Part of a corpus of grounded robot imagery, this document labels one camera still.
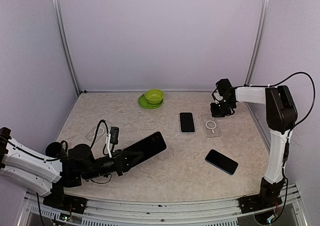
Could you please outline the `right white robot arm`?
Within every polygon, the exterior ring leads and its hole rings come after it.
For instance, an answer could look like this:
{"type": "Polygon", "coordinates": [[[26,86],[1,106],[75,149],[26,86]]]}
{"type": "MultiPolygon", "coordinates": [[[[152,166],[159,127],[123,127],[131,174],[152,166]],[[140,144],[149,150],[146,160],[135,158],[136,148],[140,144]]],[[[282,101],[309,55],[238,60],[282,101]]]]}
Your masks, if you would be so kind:
{"type": "Polygon", "coordinates": [[[284,179],[289,155],[291,132],[298,118],[297,109],[288,86],[239,86],[221,79],[212,93],[212,117],[231,116],[237,102],[265,105],[266,122],[270,129],[270,152],[264,180],[276,184],[284,179]]]}

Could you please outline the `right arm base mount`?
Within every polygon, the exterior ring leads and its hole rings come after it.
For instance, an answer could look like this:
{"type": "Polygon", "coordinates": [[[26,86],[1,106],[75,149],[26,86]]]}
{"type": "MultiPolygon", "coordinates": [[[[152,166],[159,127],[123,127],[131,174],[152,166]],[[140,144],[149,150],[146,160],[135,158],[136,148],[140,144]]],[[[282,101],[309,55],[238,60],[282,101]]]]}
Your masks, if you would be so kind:
{"type": "Polygon", "coordinates": [[[278,183],[269,183],[264,178],[261,179],[260,191],[258,194],[242,196],[238,199],[242,213],[262,210],[282,204],[280,192],[285,183],[283,178],[278,183]]]}

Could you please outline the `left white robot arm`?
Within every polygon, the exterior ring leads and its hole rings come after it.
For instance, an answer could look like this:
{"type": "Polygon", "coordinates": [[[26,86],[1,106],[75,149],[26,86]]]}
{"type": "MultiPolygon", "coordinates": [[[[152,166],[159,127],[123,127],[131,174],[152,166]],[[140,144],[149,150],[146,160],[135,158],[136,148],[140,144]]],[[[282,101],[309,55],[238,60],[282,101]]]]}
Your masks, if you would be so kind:
{"type": "Polygon", "coordinates": [[[141,151],[116,150],[95,159],[90,146],[78,144],[68,149],[66,142],[53,142],[45,154],[37,153],[11,137],[11,130],[3,127],[0,134],[0,173],[18,180],[41,196],[50,199],[59,208],[70,203],[62,188],[81,186],[82,181],[119,176],[129,171],[143,158],[141,151]]]}

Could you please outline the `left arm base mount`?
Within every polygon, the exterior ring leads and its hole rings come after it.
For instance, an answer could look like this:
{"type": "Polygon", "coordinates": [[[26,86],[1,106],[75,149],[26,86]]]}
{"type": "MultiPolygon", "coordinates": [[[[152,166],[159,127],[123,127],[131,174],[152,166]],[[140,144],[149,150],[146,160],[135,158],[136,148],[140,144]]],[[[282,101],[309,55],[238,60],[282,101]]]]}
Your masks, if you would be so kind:
{"type": "Polygon", "coordinates": [[[87,201],[84,197],[65,194],[63,186],[58,184],[54,184],[50,194],[43,198],[43,204],[46,206],[79,214],[84,213],[87,201]]]}

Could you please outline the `large black phone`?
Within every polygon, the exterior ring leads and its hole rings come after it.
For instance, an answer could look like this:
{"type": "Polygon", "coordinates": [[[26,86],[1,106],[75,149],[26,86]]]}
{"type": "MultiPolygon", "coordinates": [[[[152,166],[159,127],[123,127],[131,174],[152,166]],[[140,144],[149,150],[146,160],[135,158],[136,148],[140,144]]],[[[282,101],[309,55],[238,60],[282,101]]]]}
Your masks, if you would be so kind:
{"type": "Polygon", "coordinates": [[[157,131],[146,138],[132,144],[131,146],[124,149],[124,151],[129,152],[142,152],[143,157],[137,162],[140,164],[153,156],[159,154],[160,152],[166,150],[167,145],[162,134],[157,131]]]}

